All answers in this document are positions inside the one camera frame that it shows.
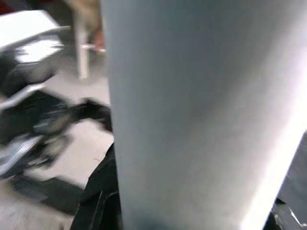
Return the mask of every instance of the metal rod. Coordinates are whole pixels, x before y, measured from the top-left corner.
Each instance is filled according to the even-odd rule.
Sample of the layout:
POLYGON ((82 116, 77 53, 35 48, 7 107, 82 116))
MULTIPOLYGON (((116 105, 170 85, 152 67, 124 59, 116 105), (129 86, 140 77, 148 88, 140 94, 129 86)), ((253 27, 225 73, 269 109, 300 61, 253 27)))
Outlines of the metal rod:
POLYGON ((12 141, 8 147, 0 151, 0 177, 5 177, 13 166, 15 166, 22 157, 29 154, 38 142, 43 139, 42 136, 36 136, 29 139, 17 139, 12 141))
POLYGON ((35 93, 38 90, 41 90, 45 87, 43 83, 41 84, 33 84, 24 87, 19 92, 15 93, 12 97, 5 99, 4 102, 0 103, 0 112, 2 110, 12 108, 22 102, 24 99, 28 98, 30 95, 35 93))
POLYGON ((93 44, 84 44, 83 46, 82 46, 82 48, 83 49, 86 49, 86 50, 94 50, 94 51, 96 51, 97 53, 99 53, 99 54, 104 54, 104 53, 106 53, 106 49, 97 49, 96 47, 95 47, 95 45, 93 45, 93 44))
POLYGON ((74 14, 75 41, 79 79, 84 80, 89 77, 89 52, 83 48, 87 42, 87 31, 85 22, 78 14, 74 14))
POLYGON ((124 229, 262 229, 307 125, 307 2, 103 16, 124 229))

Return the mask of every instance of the gray floor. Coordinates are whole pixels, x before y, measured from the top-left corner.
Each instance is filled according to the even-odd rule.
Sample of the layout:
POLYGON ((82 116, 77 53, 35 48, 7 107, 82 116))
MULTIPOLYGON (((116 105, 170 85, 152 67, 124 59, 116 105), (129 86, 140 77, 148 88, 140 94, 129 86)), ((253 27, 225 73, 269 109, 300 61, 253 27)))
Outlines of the gray floor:
MULTIPOLYGON (((91 78, 80 81, 77 79, 74 58, 67 57, 58 74, 47 82, 47 88, 72 102, 78 102, 83 97, 93 97, 108 104, 107 78, 103 66, 103 58, 100 57, 91 68, 91 78)), ((64 176, 84 186, 91 171, 103 159, 113 138, 100 132, 98 126, 90 122, 76 125, 70 134, 74 138, 73 143, 51 169, 30 173, 42 178, 64 176)), ((15 194, 5 182, 0 182, 0 230, 67 230, 70 223, 71 217, 40 204, 33 204, 15 194)))

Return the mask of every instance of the white surface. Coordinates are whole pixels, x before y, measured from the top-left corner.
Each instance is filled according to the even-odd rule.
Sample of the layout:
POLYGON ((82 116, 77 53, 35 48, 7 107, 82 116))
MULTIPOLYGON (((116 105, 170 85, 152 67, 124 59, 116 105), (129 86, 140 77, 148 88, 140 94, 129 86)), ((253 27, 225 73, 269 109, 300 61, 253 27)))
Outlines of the white surface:
POLYGON ((35 40, 16 49, 23 53, 22 55, 17 55, 16 60, 21 63, 40 61, 59 52, 61 46, 63 44, 58 39, 35 40))
POLYGON ((125 228, 262 229, 307 127, 307 2, 104 3, 125 228))
POLYGON ((20 11, 6 14, 0 17, 0 25, 0 50, 4 46, 59 27, 45 11, 20 11))

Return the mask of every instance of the white chair leg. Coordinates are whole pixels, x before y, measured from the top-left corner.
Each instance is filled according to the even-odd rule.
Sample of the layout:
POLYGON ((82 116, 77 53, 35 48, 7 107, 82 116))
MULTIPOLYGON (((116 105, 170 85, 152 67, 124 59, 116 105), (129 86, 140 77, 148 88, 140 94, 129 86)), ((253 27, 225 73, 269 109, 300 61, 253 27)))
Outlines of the white chair leg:
POLYGON ((78 74, 79 79, 82 80, 89 77, 89 51, 84 47, 88 34, 84 21, 77 14, 74 15, 74 32, 78 74))

